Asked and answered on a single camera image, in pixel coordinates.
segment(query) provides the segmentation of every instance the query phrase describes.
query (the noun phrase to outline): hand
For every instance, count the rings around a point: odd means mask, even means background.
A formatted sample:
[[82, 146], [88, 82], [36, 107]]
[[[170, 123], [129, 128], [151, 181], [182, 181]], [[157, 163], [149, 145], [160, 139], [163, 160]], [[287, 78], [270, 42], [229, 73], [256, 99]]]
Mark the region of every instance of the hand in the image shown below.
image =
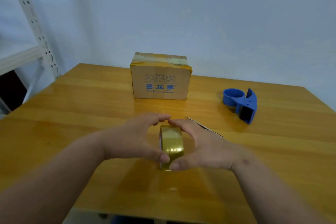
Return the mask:
[[103, 144], [105, 159], [110, 158], [148, 158], [168, 163], [169, 156], [146, 141], [147, 130], [152, 125], [168, 120], [170, 115], [147, 113], [127, 121], [116, 128], [100, 131], [99, 140]]
[[170, 170], [181, 171], [193, 167], [223, 168], [233, 171], [235, 164], [247, 161], [248, 152], [235, 143], [206, 130], [192, 120], [168, 120], [170, 125], [179, 127], [195, 141], [195, 152], [177, 158], [170, 164]]

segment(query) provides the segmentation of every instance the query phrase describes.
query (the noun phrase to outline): blue tape dispenser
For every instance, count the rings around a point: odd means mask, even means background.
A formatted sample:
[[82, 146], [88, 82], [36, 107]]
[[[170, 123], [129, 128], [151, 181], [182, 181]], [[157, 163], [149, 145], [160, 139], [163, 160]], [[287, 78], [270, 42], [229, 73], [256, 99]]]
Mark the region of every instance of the blue tape dispenser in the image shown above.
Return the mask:
[[257, 96], [249, 89], [246, 97], [242, 90], [226, 89], [223, 91], [223, 103], [236, 107], [236, 114], [248, 124], [251, 124], [257, 111]]

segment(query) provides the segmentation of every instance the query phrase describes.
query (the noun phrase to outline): person's left arm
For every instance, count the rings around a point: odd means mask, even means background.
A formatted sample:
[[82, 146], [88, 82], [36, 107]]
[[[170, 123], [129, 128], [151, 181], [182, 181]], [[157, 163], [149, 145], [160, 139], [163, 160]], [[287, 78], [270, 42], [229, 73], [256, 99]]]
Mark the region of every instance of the person's left arm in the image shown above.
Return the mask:
[[144, 157], [169, 162], [168, 155], [146, 142], [148, 128], [169, 118], [149, 113], [74, 141], [48, 164], [0, 194], [0, 223], [62, 223], [106, 159]]

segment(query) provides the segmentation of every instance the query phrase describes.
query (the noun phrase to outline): person's right hand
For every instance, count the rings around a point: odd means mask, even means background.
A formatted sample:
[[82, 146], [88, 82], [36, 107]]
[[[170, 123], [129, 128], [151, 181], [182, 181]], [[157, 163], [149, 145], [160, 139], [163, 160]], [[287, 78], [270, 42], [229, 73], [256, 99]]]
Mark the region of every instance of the person's right hand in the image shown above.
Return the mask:
[[193, 167], [223, 168], [233, 171], [249, 153], [240, 145], [229, 142], [223, 137], [202, 128], [192, 120], [168, 120], [172, 126], [182, 129], [195, 141], [195, 152], [177, 158], [170, 164], [170, 170], [181, 171]]

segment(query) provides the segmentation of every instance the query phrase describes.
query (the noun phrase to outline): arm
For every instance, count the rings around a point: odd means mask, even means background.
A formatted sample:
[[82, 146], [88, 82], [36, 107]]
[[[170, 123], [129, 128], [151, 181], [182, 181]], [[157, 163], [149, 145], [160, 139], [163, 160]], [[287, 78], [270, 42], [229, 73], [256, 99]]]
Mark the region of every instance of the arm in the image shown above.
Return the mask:
[[0, 194], [0, 223], [62, 223], [105, 159], [146, 157], [169, 162], [164, 152], [145, 140], [149, 126], [169, 117], [146, 114], [75, 141]]
[[233, 171], [254, 217], [264, 223], [330, 223], [242, 146], [226, 141], [191, 120], [169, 120], [195, 141], [196, 151], [174, 160], [170, 169], [215, 167]]

